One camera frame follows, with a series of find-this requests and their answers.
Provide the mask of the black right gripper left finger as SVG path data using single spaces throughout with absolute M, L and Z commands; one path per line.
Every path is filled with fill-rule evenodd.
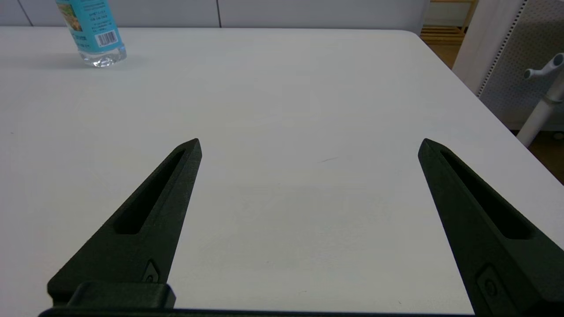
M 202 156 L 196 138 L 173 149 L 50 279 L 53 303 L 84 282 L 165 283 Z

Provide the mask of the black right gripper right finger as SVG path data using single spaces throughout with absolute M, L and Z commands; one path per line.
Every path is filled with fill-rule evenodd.
M 443 144 L 418 159 L 474 313 L 563 315 L 563 249 Z

